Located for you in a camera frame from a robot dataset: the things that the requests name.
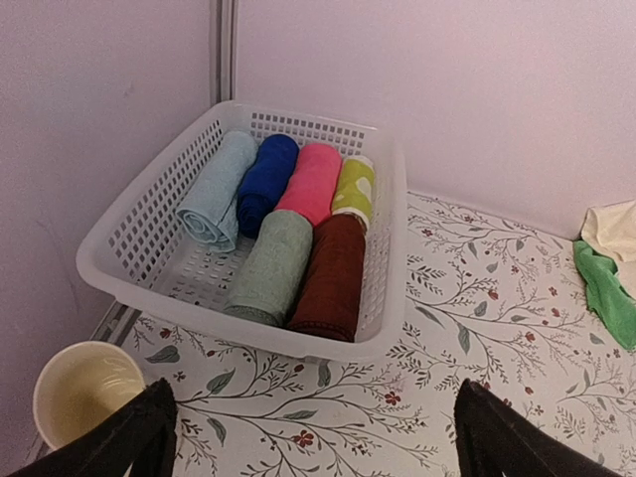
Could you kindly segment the yellow-green dotted rolled towel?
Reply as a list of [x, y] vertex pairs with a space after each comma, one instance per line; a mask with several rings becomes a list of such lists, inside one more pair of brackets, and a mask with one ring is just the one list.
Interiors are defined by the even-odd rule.
[[332, 214], [353, 215], [367, 229], [373, 214], [375, 183], [375, 167], [369, 158], [364, 155], [346, 157], [332, 200]]

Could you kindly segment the pink rolled towel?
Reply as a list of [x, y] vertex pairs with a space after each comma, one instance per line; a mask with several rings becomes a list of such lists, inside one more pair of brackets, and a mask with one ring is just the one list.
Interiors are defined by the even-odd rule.
[[319, 143], [304, 146], [274, 209], [295, 212], [317, 227], [331, 216], [341, 168], [342, 158], [334, 147]]

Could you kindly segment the cream ceramic mug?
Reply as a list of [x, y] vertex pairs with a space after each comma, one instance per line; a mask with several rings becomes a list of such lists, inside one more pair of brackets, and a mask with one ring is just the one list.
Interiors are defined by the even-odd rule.
[[104, 342], [75, 343], [43, 367], [33, 392], [40, 436], [58, 450], [85, 435], [145, 388], [135, 361]]

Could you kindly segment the left aluminium frame post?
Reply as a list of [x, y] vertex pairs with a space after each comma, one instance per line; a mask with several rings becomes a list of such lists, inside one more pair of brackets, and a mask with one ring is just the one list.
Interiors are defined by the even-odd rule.
[[209, 96], [211, 105], [236, 95], [238, 0], [209, 1]]

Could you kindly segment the floral tablecloth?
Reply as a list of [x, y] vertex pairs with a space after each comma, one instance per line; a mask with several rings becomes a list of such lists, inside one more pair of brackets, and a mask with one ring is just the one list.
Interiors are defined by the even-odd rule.
[[179, 405], [178, 476], [455, 476], [464, 380], [610, 470], [635, 472], [635, 356], [585, 304], [569, 240], [406, 195], [397, 339], [363, 362], [299, 359], [117, 302], [120, 345]]

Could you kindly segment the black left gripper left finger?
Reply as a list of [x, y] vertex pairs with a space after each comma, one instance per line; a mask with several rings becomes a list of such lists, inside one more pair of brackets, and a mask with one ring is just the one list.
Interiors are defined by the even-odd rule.
[[171, 476], [178, 408], [165, 379], [86, 435], [16, 471], [16, 476]]

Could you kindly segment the cream white towel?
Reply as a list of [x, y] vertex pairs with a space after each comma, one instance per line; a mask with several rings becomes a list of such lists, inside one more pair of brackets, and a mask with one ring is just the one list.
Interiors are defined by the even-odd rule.
[[615, 261], [634, 261], [635, 201], [589, 208], [581, 238], [596, 252]]

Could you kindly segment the dark blue rolled towel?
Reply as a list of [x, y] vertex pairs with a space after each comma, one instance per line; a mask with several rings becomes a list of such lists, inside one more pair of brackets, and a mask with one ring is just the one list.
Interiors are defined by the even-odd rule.
[[257, 238], [262, 221], [287, 188], [298, 153], [295, 140], [284, 134], [271, 135], [260, 144], [238, 188], [238, 230], [243, 236]]

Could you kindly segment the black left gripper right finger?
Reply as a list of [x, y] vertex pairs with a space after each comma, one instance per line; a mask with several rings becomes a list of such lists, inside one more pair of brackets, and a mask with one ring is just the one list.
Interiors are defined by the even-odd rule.
[[464, 380], [454, 404], [462, 476], [613, 476], [551, 438], [482, 387]]

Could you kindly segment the sage green rolled towel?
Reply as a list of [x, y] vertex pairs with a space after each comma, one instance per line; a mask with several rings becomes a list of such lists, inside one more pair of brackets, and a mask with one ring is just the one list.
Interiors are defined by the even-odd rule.
[[309, 259], [313, 227], [293, 211], [268, 214], [233, 282], [224, 312], [281, 327], [295, 300]]

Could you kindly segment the white plastic basket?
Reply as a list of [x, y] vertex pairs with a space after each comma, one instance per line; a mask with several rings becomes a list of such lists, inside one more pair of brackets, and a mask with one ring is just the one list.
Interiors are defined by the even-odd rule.
[[[223, 311], [252, 243], [211, 252], [193, 241], [175, 211], [231, 130], [256, 140], [273, 133], [299, 145], [329, 144], [375, 167], [373, 216], [366, 237], [359, 321], [346, 343], [260, 325]], [[76, 264], [89, 285], [118, 302], [186, 329], [299, 359], [363, 362], [398, 337], [405, 306], [406, 176], [387, 130], [302, 112], [224, 101], [174, 139], [128, 185], [79, 246]]]

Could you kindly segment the maroon rolled towel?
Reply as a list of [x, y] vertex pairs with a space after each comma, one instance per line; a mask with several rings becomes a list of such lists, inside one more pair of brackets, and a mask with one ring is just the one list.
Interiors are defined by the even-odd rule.
[[334, 215], [314, 230], [289, 330], [341, 342], [355, 340], [365, 251], [365, 230], [353, 216]]

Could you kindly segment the light blue rolled towel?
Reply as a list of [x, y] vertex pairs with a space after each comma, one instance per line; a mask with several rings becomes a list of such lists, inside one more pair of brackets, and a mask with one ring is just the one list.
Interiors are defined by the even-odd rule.
[[250, 134], [227, 132], [176, 209], [190, 238], [211, 251], [230, 252], [237, 246], [238, 188], [256, 152], [257, 144]]

